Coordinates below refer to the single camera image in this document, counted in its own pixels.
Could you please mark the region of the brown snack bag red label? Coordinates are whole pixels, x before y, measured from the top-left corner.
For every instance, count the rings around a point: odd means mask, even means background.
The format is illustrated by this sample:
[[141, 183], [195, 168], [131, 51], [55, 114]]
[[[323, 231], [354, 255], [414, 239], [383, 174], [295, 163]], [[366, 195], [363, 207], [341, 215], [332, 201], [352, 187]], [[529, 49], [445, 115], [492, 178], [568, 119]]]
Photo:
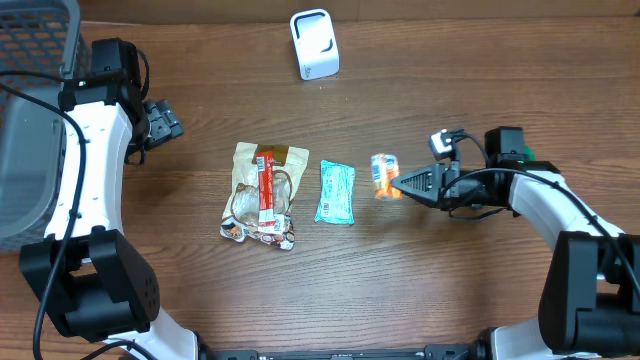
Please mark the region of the brown snack bag red label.
[[253, 239], [280, 250], [292, 250], [292, 202], [308, 159], [309, 151], [304, 148], [239, 142], [220, 235], [238, 243]]

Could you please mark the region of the orange small box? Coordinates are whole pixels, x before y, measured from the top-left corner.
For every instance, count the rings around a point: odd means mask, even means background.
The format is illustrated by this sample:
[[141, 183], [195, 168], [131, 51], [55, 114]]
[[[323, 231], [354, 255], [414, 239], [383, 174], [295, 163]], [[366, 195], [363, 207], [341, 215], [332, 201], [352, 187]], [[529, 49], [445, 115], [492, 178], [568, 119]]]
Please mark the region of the orange small box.
[[394, 188], [392, 180], [400, 175], [395, 155], [379, 153], [371, 156], [374, 197], [378, 200], [400, 200], [402, 193]]

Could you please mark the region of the teal tissue pack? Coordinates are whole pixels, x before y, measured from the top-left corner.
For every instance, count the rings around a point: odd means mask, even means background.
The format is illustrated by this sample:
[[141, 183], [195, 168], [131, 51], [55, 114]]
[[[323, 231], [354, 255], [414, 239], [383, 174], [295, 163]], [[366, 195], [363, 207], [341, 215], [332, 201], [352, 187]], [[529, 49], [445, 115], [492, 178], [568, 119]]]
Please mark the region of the teal tissue pack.
[[356, 169], [349, 165], [322, 160], [321, 192], [315, 222], [353, 225], [353, 193]]

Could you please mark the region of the green lid jar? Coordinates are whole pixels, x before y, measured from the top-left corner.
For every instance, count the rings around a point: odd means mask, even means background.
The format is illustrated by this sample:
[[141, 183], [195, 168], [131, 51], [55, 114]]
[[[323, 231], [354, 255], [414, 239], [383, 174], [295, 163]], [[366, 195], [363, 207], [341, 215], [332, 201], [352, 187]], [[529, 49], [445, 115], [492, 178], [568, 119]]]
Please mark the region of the green lid jar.
[[536, 160], [535, 154], [534, 154], [533, 150], [529, 146], [525, 147], [525, 155], [526, 155], [526, 160], [527, 161], [535, 161]]

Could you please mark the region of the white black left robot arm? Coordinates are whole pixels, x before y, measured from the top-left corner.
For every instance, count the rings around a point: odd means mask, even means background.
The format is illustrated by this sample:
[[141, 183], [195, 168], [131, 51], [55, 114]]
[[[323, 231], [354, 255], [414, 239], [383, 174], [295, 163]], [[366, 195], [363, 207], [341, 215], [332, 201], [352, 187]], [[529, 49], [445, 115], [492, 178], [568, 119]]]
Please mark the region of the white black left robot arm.
[[200, 336], [160, 305], [151, 265], [122, 226], [123, 170], [184, 133], [164, 101], [148, 99], [144, 53], [119, 38], [92, 44], [83, 78], [63, 81], [50, 111], [65, 125], [66, 148], [56, 208], [42, 241], [20, 250], [19, 268], [39, 300], [33, 354], [41, 358], [44, 320], [66, 338], [121, 348], [136, 359], [205, 359]]

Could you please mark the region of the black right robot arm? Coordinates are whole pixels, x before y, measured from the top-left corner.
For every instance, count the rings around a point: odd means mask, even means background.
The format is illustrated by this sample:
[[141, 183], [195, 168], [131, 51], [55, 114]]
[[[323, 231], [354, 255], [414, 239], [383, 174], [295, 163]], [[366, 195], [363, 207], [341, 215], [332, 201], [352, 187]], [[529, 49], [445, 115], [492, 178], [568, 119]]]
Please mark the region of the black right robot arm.
[[427, 359], [595, 359], [639, 353], [639, 238], [598, 216], [559, 169], [537, 161], [520, 127], [497, 127], [476, 144], [485, 165], [465, 170], [462, 129], [429, 139], [435, 163], [390, 184], [452, 215], [482, 207], [528, 220], [553, 252], [536, 317], [488, 328], [470, 344], [428, 345]]

